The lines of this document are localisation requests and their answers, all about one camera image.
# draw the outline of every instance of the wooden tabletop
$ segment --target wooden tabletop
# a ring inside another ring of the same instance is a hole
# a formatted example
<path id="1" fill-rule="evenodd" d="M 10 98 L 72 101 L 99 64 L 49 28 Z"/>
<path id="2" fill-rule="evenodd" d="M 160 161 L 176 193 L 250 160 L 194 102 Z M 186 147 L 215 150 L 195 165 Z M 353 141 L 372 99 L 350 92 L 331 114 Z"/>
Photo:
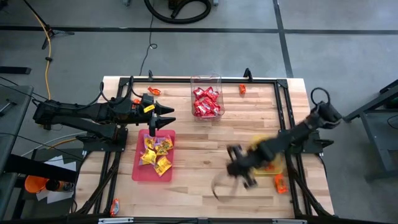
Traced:
<path id="1" fill-rule="evenodd" d="M 120 77 L 104 77 L 104 94 L 116 96 Z M 304 80 L 288 79 L 290 98 L 296 122 L 309 114 Z M 291 218 L 294 216 L 291 194 L 279 195 L 273 177 L 256 177 L 258 187 L 245 190 L 239 184 L 237 196 L 231 198 L 230 183 L 217 188 L 223 199 L 214 198 L 210 184 L 214 176 L 225 170 L 229 161 L 226 145 L 246 147 L 255 135 L 275 136 L 279 126 L 275 93 L 272 85 L 246 85 L 244 97 L 236 84 L 223 84 L 225 114 L 217 123 L 197 123 L 191 113 L 189 83 L 151 83 L 162 91 L 155 97 L 160 104 L 175 109 L 165 116 L 176 121 L 164 129 L 176 132 L 173 178 L 167 183 L 143 183 L 131 179 L 136 139 L 140 129 L 147 125 L 129 125 L 126 151 L 122 154 L 114 197 L 120 201 L 119 216 L 134 217 L 223 217 L 223 218 Z M 138 94 L 147 93 L 148 83 L 135 83 Z M 285 109 L 283 92 L 282 103 Z M 81 168 L 77 183 L 76 201 L 82 206 L 98 185 L 103 163 L 103 152 L 93 152 Z M 307 184 L 324 208 L 333 213 L 325 171 L 314 155 L 303 154 Z M 101 211 L 106 203 L 105 189 Z M 300 203 L 302 194 L 298 190 Z"/>

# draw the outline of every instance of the gray floor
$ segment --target gray floor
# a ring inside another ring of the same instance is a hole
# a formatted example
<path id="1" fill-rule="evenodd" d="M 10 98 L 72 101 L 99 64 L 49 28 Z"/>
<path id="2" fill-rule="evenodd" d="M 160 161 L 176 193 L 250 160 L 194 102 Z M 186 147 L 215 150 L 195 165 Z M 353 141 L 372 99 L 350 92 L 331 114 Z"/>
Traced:
<path id="1" fill-rule="evenodd" d="M 148 27 L 150 14 L 141 0 L 130 7 L 107 0 L 31 1 L 53 26 Z M 398 29 L 395 0 L 280 0 L 285 29 Z M 156 8 L 169 14 L 164 0 Z M 192 3 L 184 15 L 199 12 Z M 203 21 L 182 27 L 275 29 L 272 0 L 220 0 L 218 8 Z M 0 25 L 37 26 L 33 15 L 20 1 L 10 0 L 8 13 L 0 12 Z M 178 27 L 155 19 L 154 27 Z M 78 32 L 53 41 L 49 73 L 53 98 L 86 103 L 98 92 L 104 75 L 137 75 L 148 44 L 148 33 Z M 307 91 L 322 86 L 342 114 L 376 96 L 397 79 L 396 35 L 286 35 L 295 78 L 304 78 Z M 40 46 L 42 32 L 0 31 L 0 64 L 28 66 L 32 73 L 2 75 L 20 85 L 32 85 L 46 95 L 44 83 L 46 50 Z M 249 67 L 256 77 L 286 77 L 277 34 L 153 33 L 158 48 L 150 50 L 143 74 L 191 76 L 219 73 L 238 77 Z M 38 141 L 74 133 L 64 127 L 47 132 L 30 119 L 30 106 L 20 134 Z M 360 121 L 321 131 L 335 140 L 325 151 L 333 207 L 344 218 L 398 222 L 395 179 L 367 183 L 363 176 L 379 169 L 375 151 Z M 19 140 L 15 154 L 35 146 Z"/>

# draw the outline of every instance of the red tray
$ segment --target red tray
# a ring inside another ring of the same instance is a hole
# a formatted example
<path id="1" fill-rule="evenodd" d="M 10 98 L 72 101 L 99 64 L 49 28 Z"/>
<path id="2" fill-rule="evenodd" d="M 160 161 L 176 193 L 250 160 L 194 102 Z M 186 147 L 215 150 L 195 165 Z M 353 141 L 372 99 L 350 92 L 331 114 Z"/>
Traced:
<path id="1" fill-rule="evenodd" d="M 131 178 L 134 181 L 148 181 L 148 182 L 169 182 L 172 180 L 173 167 L 170 167 L 161 177 L 157 175 L 154 166 L 151 164 L 139 166 L 140 152 L 145 152 L 144 134 L 149 134 L 148 129 L 142 129 L 138 132 L 136 155 L 134 156 L 134 165 L 132 167 Z M 173 146 L 175 145 L 175 131 L 174 130 L 159 130 L 156 131 L 156 137 L 161 138 L 169 135 L 172 138 Z M 168 151 L 167 159 L 173 163 L 174 149 Z"/>

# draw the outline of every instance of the white paper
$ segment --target white paper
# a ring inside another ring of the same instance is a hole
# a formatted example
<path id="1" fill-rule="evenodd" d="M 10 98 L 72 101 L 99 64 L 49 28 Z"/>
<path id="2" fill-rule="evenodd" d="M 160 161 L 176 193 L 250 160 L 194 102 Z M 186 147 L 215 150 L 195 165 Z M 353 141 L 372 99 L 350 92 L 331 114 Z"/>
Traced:
<path id="1" fill-rule="evenodd" d="M 64 164 L 62 156 L 54 157 L 51 160 L 44 162 L 44 163 L 76 171 L 76 162 L 70 162 L 70 163 Z M 73 195 L 73 192 L 53 192 L 53 191 L 43 189 L 40 193 L 36 194 L 36 197 L 37 197 L 37 200 L 42 200 L 43 198 L 47 197 L 47 203 L 53 203 L 53 202 L 58 202 L 60 200 L 67 199 L 67 198 L 71 198 L 72 195 Z"/>

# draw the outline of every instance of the yellow cable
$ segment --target yellow cable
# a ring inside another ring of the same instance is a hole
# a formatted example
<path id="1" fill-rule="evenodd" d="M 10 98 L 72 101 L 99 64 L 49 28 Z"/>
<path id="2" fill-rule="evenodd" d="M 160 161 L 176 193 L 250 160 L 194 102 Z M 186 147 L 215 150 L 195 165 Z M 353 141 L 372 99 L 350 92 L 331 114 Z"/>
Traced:
<path id="1" fill-rule="evenodd" d="M 73 138 L 73 139 L 68 139 L 68 140 L 60 141 L 60 142 L 56 143 L 55 145 L 49 147 L 48 149 L 52 149 L 52 148 L 54 148 L 54 147 L 56 147 L 56 146 L 59 146 L 59 145 L 61 145 L 61 144 L 68 143 L 68 142 L 72 142 L 72 141 L 75 141 L 75 140 L 77 140 L 77 139 L 76 139 L 76 138 Z"/>
<path id="2" fill-rule="evenodd" d="M 47 42 L 49 43 L 49 58 L 51 58 L 51 39 L 49 37 L 49 34 L 47 33 L 47 31 L 45 30 L 44 24 L 42 23 L 42 21 L 40 21 L 40 19 L 36 16 L 36 14 L 34 14 L 34 12 L 32 11 L 33 15 L 36 17 L 37 21 L 40 23 L 40 25 L 43 28 L 44 34 L 47 38 Z M 45 85 L 47 87 L 47 94 L 49 95 L 49 100 L 51 100 L 51 93 L 50 93 L 50 88 L 49 88 L 49 81 L 47 80 L 47 77 L 49 75 L 49 67 L 50 67 L 50 61 L 47 61 L 47 66 L 45 67 Z"/>

